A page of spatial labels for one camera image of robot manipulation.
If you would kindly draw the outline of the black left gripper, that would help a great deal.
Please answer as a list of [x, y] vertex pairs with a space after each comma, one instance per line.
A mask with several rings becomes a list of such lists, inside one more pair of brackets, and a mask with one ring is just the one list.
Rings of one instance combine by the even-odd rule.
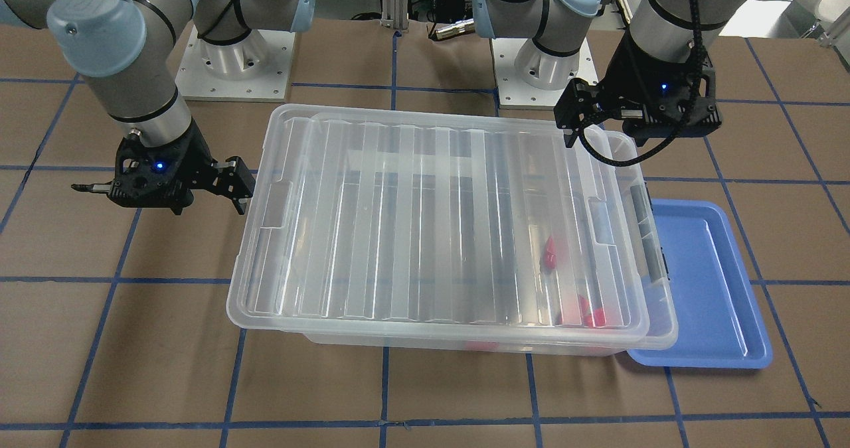
[[680, 121], [695, 72], [692, 49], [686, 61], [658, 60], [632, 37], [623, 37], [597, 84], [574, 77], [554, 107], [556, 125], [564, 129], [564, 145], [574, 148], [586, 117], [605, 114], [620, 119], [626, 135], [637, 140], [668, 137]]

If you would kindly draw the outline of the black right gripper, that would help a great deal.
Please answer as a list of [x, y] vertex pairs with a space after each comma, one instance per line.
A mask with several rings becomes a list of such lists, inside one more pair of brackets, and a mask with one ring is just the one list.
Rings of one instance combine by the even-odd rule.
[[105, 184], [73, 184], [72, 190], [104, 194], [118, 206], [168, 208], [176, 216], [204, 190], [229, 199], [244, 216], [256, 179], [242, 157], [219, 163], [209, 151], [197, 123], [173, 142], [147, 147], [139, 130], [122, 139], [116, 151], [114, 178]]

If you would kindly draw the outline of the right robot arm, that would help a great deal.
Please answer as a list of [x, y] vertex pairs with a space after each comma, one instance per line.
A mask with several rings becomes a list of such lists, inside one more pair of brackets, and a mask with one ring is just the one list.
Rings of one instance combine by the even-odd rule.
[[237, 78], [267, 64], [261, 31], [304, 33], [315, 0], [2, 0], [2, 22], [47, 29], [104, 111], [124, 131], [114, 177], [73, 190], [122, 207], [180, 215], [194, 190], [245, 214], [256, 184], [245, 161], [212, 157], [167, 58], [180, 31], [197, 29], [215, 74]]

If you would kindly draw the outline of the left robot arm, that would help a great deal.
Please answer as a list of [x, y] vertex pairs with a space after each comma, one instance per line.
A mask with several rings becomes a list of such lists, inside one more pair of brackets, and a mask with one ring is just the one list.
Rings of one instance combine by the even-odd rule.
[[[719, 128], [708, 50], [748, 0], [637, 0], [596, 78], [586, 37], [612, 1], [471, 0], [477, 34], [491, 41], [502, 101], [552, 107], [568, 147], [608, 119], [640, 145]], [[848, 16], [848, 0], [796, 1], [827, 25]]]

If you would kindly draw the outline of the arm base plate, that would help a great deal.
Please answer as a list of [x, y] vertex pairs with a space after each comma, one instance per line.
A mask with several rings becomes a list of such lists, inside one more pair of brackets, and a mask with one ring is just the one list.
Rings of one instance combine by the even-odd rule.
[[598, 83], [587, 40], [568, 57], [544, 54], [532, 40], [491, 39], [493, 70], [504, 110], [552, 110], [574, 77]]
[[192, 28], [175, 83], [191, 101], [281, 104], [290, 87], [296, 34], [252, 31], [242, 42], [216, 46]]

